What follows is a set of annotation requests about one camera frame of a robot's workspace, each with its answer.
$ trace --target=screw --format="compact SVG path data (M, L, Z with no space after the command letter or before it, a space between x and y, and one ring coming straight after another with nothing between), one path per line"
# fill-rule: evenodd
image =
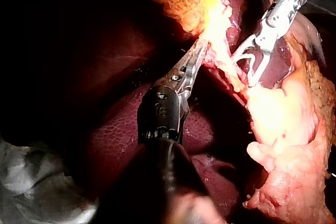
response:
M180 76L177 76L177 75L173 75L172 78L171 78L173 81L179 81L181 79Z
M157 98L159 98L160 100L165 100L167 99L167 94L165 92L158 92L156 93Z

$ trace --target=metal jaw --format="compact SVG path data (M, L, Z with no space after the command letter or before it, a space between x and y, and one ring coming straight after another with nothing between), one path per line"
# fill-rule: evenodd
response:
M277 40L287 33L299 8L300 0L274 0L261 18L260 31L249 36L233 54L231 58L233 64L242 59L250 59L247 73L249 87L253 87L259 82L261 75L268 66ZM244 54L247 49L252 48L260 49L263 56L254 74L255 56L253 54Z
M189 114L188 98L192 92L198 70L205 58L208 40L198 39L182 59L153 86L164 85L175 90L180 99L185 119Z

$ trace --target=robotic instrument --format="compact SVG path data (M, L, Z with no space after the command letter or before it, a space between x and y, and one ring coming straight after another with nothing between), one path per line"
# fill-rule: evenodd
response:
M250 87L258 83L268 65L275 43L287 33L298 10L306 2L307 0L274 0L261 18L260 31L249 36L233 54L233 63L250 58ZM183 174L180 169L181 162L185 164L184 169L188 167L187 169L193 170L192 174L197 177L197 172L182 147L183 124L189 114L187 100L207 53L208 42L198 39L171 71L152 85L138 109L138 143L144 144L153 155L167 201L170 201L178 183L181 183L178 175ZM263 54L254 74L255 58L252 54L245 54L249 48L260 49ZM206 194L202 186L195 190Z

